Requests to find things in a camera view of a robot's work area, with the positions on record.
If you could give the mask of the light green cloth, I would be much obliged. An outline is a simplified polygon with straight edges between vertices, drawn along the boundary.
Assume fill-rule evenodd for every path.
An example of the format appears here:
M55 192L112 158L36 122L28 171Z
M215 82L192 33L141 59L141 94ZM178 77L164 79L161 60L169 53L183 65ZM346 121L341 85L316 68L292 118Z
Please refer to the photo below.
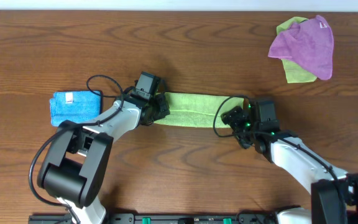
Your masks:
M213 120L227 96L165 93L170 114L155 124L191 128L212 128Z

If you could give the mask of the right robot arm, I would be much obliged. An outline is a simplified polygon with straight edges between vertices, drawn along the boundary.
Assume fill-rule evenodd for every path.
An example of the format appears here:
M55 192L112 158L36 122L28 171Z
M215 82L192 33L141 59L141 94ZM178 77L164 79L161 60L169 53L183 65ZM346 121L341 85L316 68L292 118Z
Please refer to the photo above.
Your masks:
M221 119L243 148L254 146L311 195L311 210L295 207L279 211L277 223L358 223L358 173L330 164L296 134L282 131L273 109L236 106Z

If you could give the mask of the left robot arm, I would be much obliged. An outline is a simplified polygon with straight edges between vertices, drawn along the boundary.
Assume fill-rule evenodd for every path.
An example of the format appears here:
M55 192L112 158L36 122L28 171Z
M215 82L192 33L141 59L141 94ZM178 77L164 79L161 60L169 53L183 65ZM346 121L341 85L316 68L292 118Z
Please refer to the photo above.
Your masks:
M121 95L110 109L84 123L62 122L42 146L47 154L37 185L56 198L72 223L103 223L106 209L98 194L112 145L139 125L169 115L166 96Z

